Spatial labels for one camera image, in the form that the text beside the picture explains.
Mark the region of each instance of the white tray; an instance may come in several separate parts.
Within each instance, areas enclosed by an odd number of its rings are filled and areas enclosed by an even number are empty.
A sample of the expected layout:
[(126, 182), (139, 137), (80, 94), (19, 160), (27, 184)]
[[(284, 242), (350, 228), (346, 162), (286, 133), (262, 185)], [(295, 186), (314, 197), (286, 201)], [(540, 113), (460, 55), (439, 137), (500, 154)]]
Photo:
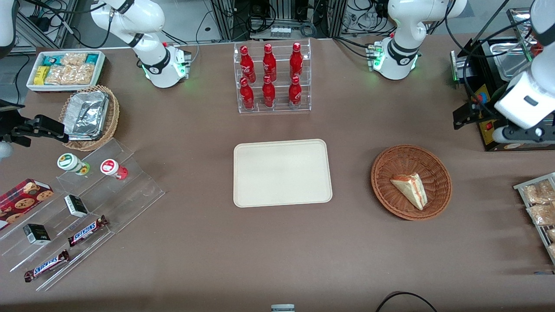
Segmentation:
[[(87, 54), (98, 54), (97, 63), (94, 65), (94, 72), (93, 76), (90, 80), (89, 84), (71, 84), (71, 85), (36, 85), (33, 84), (34, 77), (37, 74), (37, 69), (39, 66), (42, 65), (44, 58), (46, 56), (58, 56), (66, 53), (87, 53)], [(67, 51), (48, 51), (48, 52), (40, 52), (37, 55), (37, 59), (33, 65), (33, 70), (29, 75), (29, 79), (27, 79), (27, 88), (31, 91), (35, 92), (70, 92), (70, 91), (77, 91), (87, 87), (93, 87), (97, 85), (98, 79), (100, 78), (100, 73), (102, 72), (102, 66), (104, 65), (105, 55), (101, 51), (98, 50), (67, 50)]]
[(326, 203), (332, 197), (326, 143), (320, 139), (239, 144), (234, 150), (237, 207)]

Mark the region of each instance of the coca-cola bottle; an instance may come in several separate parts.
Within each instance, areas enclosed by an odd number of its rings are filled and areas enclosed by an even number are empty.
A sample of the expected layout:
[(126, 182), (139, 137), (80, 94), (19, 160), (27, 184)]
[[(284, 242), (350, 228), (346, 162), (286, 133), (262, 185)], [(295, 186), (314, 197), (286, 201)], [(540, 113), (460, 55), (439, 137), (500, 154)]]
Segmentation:
[(276, 57), (272, 52), (272, 45), (267, 43), (264, 45), (264, 59), (262, 60), (264, 66), (264, 74), (269, 75), (272, 82), (278, 78), (278, 67), (276, 65)]
[(264, 94), (264, 105), (272, 108), (276, 102), (276, 88), (272, 83), (270, 75), (264, 76), (264, 85), (262, 86), (262, 93)]
[(241, 88), (239, 93), (241, 94), (241, 101), (243, 101), (243, 106), (246, 110), (254, 109), (254, 93), (253, 89), (249, 86), (249, 81), (245, 77), (241, 77), (239, 80), (241, 83)]
[(301, 76), (302, 74), (302, 54), (301, 54), (301, 44), (298, 42), (293, 43), (293, 53), (291, 54), (291, 58), (289, 59), (289, 75), (291, 79), (295, 75)]
[(297, 109), (301, 105), (301, 92), (302, 88), (299, 85), (299, 76), (294, 76), (291, 79), (291, 85), (289, 86), (289, 107), (292, 109)]
[(254, 62), (253, 58), (249, 55), (249, 49), (246, 46), (241, 46), (239, 51), (241, 51), (241, 71), (243, 76), (249, 80), (249, 83), (254, 83), (256, 81), (256, 74), (254, 73)]

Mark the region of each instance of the brown table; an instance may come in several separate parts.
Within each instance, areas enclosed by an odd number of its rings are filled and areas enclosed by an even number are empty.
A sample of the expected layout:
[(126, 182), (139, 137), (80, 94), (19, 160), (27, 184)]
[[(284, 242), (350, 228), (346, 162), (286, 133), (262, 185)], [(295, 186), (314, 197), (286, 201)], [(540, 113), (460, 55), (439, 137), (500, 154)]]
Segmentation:
[[(395, 290), (442, 312), (555, 309), (555, 276), (532, 275), (552, 266), (512, 189), (555, 171), (553, 153), (485, 153), (475, 127), (453, 130), (464, 93), (450, 86), (448, 37), (427, 38), (402, 81), (313, 40), (313, 110), (279, 116), (238, 114), (232, 48), (202, 46), (191, 78), (170, 89), (144, 78), (132, 50), (105, 50), (102, 83), (121, 105), (115, 137), (167, 194), (49, 291), (24, 293), (23, 277), (2, 269), (0, 310), (373, 311)], [(29, 92), (23, 113), (57, 117), (66, 98)], [(237, 144), (312, 138), (327, 143), (330, 202), (233, 204)], [(451, 204), (436, 219), (401, 220), (371, 190), (372, 161), (400, 143), (429, 149), (451, 173)], [(0, 191), (52, 180), (68, 151), (45, 138), (16, 147), (0, 164)], [(383, 311), (394, 308), (427, 311), (410, 298)]]

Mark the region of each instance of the sandwich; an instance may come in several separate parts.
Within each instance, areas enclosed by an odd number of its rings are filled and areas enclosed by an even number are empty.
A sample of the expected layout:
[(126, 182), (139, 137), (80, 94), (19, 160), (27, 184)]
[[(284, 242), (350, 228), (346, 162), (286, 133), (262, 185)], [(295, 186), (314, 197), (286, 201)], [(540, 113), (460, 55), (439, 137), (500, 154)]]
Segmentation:
[(428, 203), (428, 197), (426, 197), (426, 191), (418, 173), (395, 175), (390, 181), (411, 204), (419, 210), (424, 209), (424, 206)]

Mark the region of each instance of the acrylic bottle rack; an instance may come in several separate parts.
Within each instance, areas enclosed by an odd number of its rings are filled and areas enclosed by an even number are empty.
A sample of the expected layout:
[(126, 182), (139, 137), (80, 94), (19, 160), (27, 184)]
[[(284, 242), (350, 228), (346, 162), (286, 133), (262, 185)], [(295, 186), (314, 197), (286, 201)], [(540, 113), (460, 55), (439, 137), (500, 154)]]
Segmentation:
[[(90, 164), (89, 173), (78, 176), (65, 172), (51, 182), (54, 195), (49, 201), (0, 232), (0, 268), (20, 275), (21, 283), (30, 289), (47, 290), (162, 197), (164, 191), (132, 155), (129, 149), (112, 139), (83, 158)], [(125, 179), (116, 180), (100, 172), (101, 162), (108, 158), (127, 168), (129, 174)], [(89, 211), (87, 216), (77, 218), (69, 213), (64, 201), (68, 194), (81, 198)], [(70, 248), (67, 239), (101, 215), (105, 215), (109, 224)], [(30, 244), (22, 229), (28, 223), (44, 225), (52, 241), (44, 246)], [(70, 262), (54, 267), (30, 283), (24, 282), (26, 271), (54, 258), (64, 249), (68, 250)]]
[[(301, 44), (302, 54), (302, 75), (299, 77), (299, 84), (302, 88), (301, 104), (297, 109), (289, 107), (289, 86), (291, 85), (291, 77), (289, 74), (289, 59), (292, 54), (293, 43), (299, 42)], [(277, 62), (277, 80), (273, 82), (276, 89), (276, 103), (273, 108), (268, 108), (264, 105), (264, 97), (262, 93), (262, 86), (264, 85), (264, 68), (262, 59), (264, 58), (264, 43), (262, 42), (246, 42), (235, 43), (234, 46), (234, 68), (235, 68), (235, 87), (237, 89), (237, 103), (239, 113), (272, 113), (272, 112), (298, 112), (308, 111), (312, 108), (311, 97), (311, 48), (310, 40), (284, 40), (284, 41), (270, 41), (272, 50)], [(241, 94), (239, 89), (241, 87), (239, 79), (243, 76), (241, 72), (241, 53), (239, 48), (247, 46), (249, 54), (254, 61), (254, 72), (256, 74), (256, 81), (250, 84), (254, 92), (254, 109), (246, 110), (241, 101)]]

